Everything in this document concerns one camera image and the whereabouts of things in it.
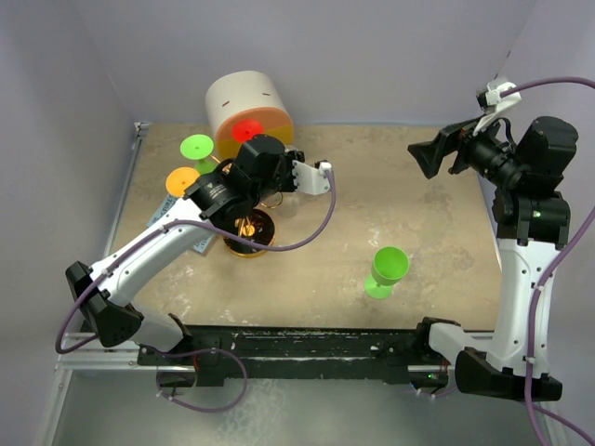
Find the clear plastic wine glass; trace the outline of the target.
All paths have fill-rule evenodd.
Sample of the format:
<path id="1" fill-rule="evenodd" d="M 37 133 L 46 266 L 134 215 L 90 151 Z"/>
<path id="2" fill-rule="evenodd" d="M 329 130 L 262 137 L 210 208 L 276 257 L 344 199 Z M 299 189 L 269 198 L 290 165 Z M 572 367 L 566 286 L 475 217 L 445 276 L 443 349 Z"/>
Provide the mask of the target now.
<path id="1" fill-rule="evenodd" d="M 298 214 L 300 196 L 298 193 L 285 193 L 283 202 L 277 207 L 277 214 L 283 218 L 292 218 Z"/>

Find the red wine glass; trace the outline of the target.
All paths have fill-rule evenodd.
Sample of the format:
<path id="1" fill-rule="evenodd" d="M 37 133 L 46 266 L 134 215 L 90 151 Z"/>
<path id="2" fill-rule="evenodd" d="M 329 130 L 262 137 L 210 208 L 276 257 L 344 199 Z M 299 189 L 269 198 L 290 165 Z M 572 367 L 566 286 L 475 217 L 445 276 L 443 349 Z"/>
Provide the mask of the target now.
<path id="1" fill-rule="evenodd" d="M 243 119 L 231 127 L 231 136 L 239 143 L 244 143 L 255 135 L 262 133 L 263 126 L 261 122 L 254 118 Z"/>

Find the gold wine glass rack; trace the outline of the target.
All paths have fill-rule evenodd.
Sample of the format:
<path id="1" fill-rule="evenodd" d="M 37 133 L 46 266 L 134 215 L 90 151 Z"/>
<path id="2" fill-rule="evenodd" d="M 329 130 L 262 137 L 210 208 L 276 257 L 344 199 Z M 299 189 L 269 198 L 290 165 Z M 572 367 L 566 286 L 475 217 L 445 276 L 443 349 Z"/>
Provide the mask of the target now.
<path id="1" fill-rule="evenodd" d="M 214 227 L 245 241 L 270 245 L 275 235 L 271 217 L 258 206 L 272 195 L 273 171 L 269 154 L 248 154 L 227 159 L 198 178 L 201 217 Z"/>

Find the orange wine glass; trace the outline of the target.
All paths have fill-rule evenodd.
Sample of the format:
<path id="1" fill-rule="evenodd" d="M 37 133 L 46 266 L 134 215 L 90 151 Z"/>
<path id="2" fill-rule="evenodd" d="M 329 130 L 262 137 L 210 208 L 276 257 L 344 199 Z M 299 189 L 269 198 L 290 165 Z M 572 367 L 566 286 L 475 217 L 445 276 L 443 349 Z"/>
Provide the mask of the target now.
<path id="1" fill-rule="evenodd" d="M 200 173 L 193 167 L 182 166 L 174 169 L 165 180 L 166 191 L 174 197 L 182 197 L 200 176 Z"/>

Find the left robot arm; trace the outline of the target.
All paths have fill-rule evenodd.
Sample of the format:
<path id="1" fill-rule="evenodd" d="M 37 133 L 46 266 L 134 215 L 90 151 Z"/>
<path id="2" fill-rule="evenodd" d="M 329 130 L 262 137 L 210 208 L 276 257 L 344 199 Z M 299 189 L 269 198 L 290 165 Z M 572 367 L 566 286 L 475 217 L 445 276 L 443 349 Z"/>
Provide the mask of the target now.
<path id="1" fill-rule="evenodd" d="M 151 315 L 134 305 L 135 297 L 200 239 L 212 233 L 237 239 L 233 223 L 273 194 L 298 190 L 304 164 L 302 151 L 255 135 L 236 157 L 193 180 L 165 215 L 115 254 L 92 265 L 73 262 L 65 270 L 66 281 L 94 339 L 105 348 L 132 341 L 158 350 L 171 364 L 186 361 L 192 335 L 181 319 Z"/>

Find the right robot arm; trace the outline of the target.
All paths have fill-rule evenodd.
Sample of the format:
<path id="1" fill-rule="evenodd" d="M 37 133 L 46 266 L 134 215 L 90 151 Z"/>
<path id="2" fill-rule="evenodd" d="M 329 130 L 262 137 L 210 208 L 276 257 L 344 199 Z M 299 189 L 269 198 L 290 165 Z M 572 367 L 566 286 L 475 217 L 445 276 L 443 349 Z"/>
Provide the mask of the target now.
<path id="1" fill-rule="evenodd" d="M 496 328 L 478 341 L 454 321 L 426 318 L 413 343 L 424 363 L 447 359 L 458 389 L 504 400 L 556 401 L 562 383 L 548 362 L 549 310 L 555 258 L 567 247 L 571 210 L 557 190 L 576 153 L 578 134 L 565 121 L 541 116 L 520 143 L 501 141 L 499 118 L 477 132 L 478 120 L 441 129 L 431 141 L 408 146 L 426 178 L 454 154 L 452 175 L 471 168 L 496 187 L 492 214 L 502 271 Z"/>

